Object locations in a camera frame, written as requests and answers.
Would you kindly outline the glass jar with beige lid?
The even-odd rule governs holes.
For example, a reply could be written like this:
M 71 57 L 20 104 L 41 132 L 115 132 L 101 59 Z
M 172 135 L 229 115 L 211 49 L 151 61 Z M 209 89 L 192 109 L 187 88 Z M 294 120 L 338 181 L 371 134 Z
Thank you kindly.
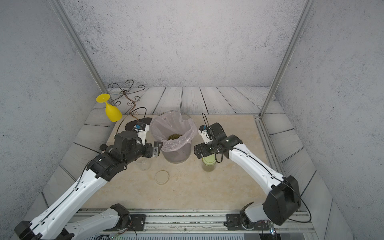
M 141 171 L 148 170 L 152 165 L 151 159 L 148 158 L 139 158 L 135 163 Z

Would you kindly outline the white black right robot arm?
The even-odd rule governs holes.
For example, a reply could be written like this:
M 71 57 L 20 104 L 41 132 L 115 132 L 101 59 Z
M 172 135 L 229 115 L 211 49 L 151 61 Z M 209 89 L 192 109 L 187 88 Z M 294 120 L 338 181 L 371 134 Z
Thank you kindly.
M 199 135 L 203 143 L 194 147 L 198 159 L 216 157 L 218 154 L 225 156 L 245 170 L 267 195 L 263 203 L 252 202 L 240 211 L 240 225 L 245 230 L 252 230 L 256 223 L 263 221 L 280 226 L 290 220 L 301 206 L 306 206 L 296 178 L 273 170 L 253 154 L 240 138 L 227 136 L 219 123 L 201 125 Z

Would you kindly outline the glass jar with green lid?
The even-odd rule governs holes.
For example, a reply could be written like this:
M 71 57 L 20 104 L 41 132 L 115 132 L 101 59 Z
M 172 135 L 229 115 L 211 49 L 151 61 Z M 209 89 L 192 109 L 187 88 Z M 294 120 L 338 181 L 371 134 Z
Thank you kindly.
M 206 172 L 212 172 L 216 166 L 215 155 L 210 155 L 202 158 L 202 168 Z

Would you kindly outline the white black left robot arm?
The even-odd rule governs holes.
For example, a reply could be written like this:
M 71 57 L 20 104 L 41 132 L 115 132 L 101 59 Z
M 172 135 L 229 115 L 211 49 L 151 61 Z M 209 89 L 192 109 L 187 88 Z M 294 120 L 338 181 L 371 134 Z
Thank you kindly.
M 70 224 L 69 220 L 83 204 L 118 173 L 137 159 L 156 158 L 162 142 L 146 142 L 145 131 L 123 131 L 115 135 L 113 145 L 102 145 L 103 153 L 89 161 L 81 176 L 49 208 L 32 221 L 21 221 L 15 233 L 21 240 L 83 240 L 104 230 L 127 229 L 130 212 L 121 204 L 84 221 Z

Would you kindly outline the grey bin with plastic liner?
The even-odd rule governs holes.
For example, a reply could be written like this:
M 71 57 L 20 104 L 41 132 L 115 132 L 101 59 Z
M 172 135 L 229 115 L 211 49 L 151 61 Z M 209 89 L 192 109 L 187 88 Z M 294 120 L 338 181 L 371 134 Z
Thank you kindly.
M 170 110 L 153 118 L 150 132 L 155 141 L 163 143 L 161 152 L 165 159 L 180 164 L 190 157 L 192 141 L 198 129 L 190 115 Z

